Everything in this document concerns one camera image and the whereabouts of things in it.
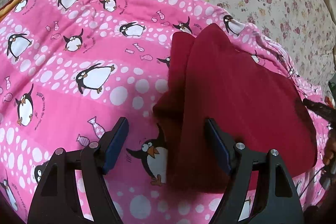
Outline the person's right hand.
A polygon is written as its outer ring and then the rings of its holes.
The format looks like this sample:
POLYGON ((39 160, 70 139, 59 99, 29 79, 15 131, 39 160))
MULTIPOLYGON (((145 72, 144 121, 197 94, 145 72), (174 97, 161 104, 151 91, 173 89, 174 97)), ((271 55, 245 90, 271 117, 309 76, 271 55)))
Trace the person's right hand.
POLYGON ((323 155, 323 163, 324 165, 329 165, 330 162, 335 158, 336 153, 336 138, 335 138, 336 131, 332 129, 329 131, 329 138, 326 142, 324 155, 323 155))

